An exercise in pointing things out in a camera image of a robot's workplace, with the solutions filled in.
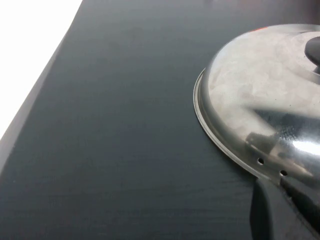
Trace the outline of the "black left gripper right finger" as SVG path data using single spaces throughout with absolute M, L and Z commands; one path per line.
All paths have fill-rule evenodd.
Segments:
M 320 238 L 320 194 L 292 177 L 281 179 L 281 233 L 285 240 Z

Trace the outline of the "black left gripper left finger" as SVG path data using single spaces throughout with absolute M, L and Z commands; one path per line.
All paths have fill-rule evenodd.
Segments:
M 311 240 L 313 231 L 282 188 L 257 179 L 251 200 L 251 235 L 254 240 Z

